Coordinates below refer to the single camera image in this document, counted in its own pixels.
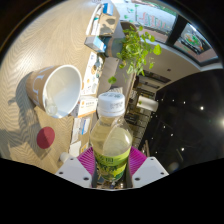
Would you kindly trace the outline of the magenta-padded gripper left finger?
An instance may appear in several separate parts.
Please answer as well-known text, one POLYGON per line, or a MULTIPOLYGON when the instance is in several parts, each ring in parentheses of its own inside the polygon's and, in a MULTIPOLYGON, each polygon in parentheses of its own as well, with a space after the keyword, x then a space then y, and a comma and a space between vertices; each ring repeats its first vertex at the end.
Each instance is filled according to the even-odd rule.
POLYGON ((63 152, 60 156, 63 165, 56 175, 84 188, 96 186, 97 169, 93 149, 89 148, 74 157, 63 152))

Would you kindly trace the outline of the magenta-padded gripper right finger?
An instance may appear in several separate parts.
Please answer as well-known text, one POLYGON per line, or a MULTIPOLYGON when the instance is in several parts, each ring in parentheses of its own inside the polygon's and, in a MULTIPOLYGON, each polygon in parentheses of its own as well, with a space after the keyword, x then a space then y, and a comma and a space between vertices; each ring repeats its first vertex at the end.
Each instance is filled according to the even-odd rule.
POLYGON ((168 175, 155 157, 146 157, 132 147, 126 168, 126 186, 140 188, 168 175))

